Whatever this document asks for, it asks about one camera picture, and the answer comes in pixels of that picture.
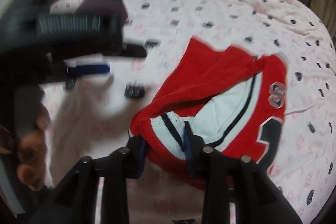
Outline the person left hand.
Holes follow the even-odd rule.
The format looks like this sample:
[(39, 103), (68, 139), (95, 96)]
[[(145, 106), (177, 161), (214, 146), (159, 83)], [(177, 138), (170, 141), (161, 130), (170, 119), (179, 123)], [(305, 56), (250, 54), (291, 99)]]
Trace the person left hand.
[(45, 131), (50, 124), (50, 116), (44, 105), (34, 122), (34, 128), (19, 140), (1, 126), (1, 154), (15, 154), (18, 166), (15, 174), (18, 180), (29, 189), (37, 192), (45, 186), (47, 147), (45, 144)]

